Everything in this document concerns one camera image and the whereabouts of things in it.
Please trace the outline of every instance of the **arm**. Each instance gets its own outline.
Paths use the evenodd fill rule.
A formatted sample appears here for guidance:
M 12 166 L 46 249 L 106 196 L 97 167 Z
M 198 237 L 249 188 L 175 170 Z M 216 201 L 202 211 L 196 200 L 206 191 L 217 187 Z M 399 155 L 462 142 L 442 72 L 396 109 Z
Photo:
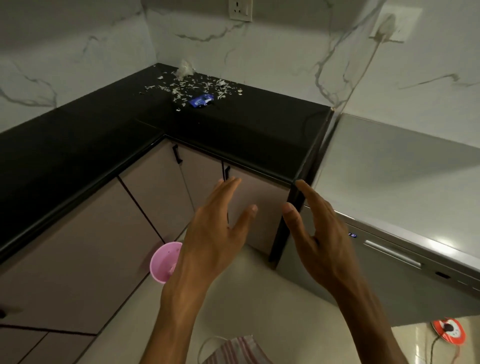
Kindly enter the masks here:
M 380 301 L 363 278 L 345 224 L 332 206 L 306 182 L 296 186 L 313 213 L 315 234 L 310 236 L 292 204 L 282 207 L 300 259 L 319 284 L 335 298 L 363 364 L 407 364 Z
M 160 310 L 140 364 L 182 364 L 206 293 L 245 244 L 257 206 L 249 206 L 233 228 L 227 208 L 241 179 L 219 181 L 191 221 L 175 270 L 162 290 Z

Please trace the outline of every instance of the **fingernail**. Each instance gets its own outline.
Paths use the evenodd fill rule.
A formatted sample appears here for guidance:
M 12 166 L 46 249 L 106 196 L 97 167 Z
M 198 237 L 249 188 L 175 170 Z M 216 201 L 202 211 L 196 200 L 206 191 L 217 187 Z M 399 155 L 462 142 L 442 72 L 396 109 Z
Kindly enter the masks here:
M 283 204 L 282 206 L 282 212 L 284 214 L 287 214 L 289 213 L 290 211 L 292 211 L 294 209 L 293 205 L 290 203 L 290 202 L 287 202 L 286 204 Z

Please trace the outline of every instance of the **hand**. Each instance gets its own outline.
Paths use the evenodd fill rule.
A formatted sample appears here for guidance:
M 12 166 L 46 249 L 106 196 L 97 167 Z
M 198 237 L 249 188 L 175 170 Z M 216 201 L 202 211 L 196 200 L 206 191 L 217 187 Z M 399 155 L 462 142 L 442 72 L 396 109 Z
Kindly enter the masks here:
M 248 206 L 233 228 L 228 226 L 228 203 L 241 179 L 220 180 L 190 222 L 179 260 L 165 287 L 181 282 L 206 292 L 245 244 L 257 206 Z
M 312 209 L 315 234 L 308 234 L 300 214 L 290 203 L 282 206 L 283 219 L 309 274 L 335 296 L 340 287 L 361 276 L 347 227 L 332 206 L 305 181 L 296 181 L 295 185 Z

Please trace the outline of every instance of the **pink plastic cup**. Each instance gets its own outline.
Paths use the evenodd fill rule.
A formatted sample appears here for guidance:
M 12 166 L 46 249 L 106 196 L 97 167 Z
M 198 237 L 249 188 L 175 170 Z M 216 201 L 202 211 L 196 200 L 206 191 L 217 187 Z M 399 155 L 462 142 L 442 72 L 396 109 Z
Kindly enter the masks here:
M 177 265 L 181 249 L 180 242 L 166 243 L 158 248 L 150 260 L 152 277 L 162 284 L 166 283 Z

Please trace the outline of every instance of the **striped cloth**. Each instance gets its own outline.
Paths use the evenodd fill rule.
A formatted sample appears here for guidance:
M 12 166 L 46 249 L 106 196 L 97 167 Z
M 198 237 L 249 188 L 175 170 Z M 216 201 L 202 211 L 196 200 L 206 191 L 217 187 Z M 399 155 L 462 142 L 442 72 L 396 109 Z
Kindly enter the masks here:
M 272 364 L 272 362 L 250 335 L 226 340 L 203 364 Z

